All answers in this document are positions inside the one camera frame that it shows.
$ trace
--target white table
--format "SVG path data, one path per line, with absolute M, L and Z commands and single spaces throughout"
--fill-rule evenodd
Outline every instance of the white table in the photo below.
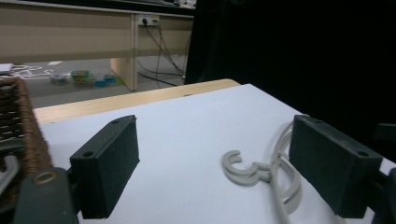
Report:
M 240 150 L 249 167 L 268 162 L 282 129 L 299 111 L 251 85 L 42 124 L 55 166 L 108 122 L 136 115 L 139 158 L 108 219 L 80 223 L 279 223 L 270 185 L 242 187 L 223 173 L 221 157 Z M 347 223 L 370 223 L 364 220 Z M 338 223 L 330 207 L 303 179 L 303 199 L 292 223 Z

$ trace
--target white cable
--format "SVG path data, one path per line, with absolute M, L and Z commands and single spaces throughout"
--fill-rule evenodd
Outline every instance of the white cable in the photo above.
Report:
M 286 148 L 290 145 L 291 131 L 292 122 L 283 130 L 282 134 L 277 139 L 275 150 L 271 156 L 270 165 L 254 162 L 252 167 L 247 170 L 236 169 L 232 167 L 232 163 L 242 161 L 242 159 L 237 156 L 240 152 L 236 150 L 224 154 L 222 160 L 224 173 L 234 183 L 240 185 L 254 185 L 259 179 L 270 183 L 275 195 L 276 210 L 279 213 L 282 224 L 290 224 L 289 214 L 297 209 L 303 195 L 300 173 L 289 162 L 289 157 L 285 153 Z M 291 184 L 287 189 L 281 189 L 278 185 L 279 168 L 284 169 L 286 174 L 290 176 Z

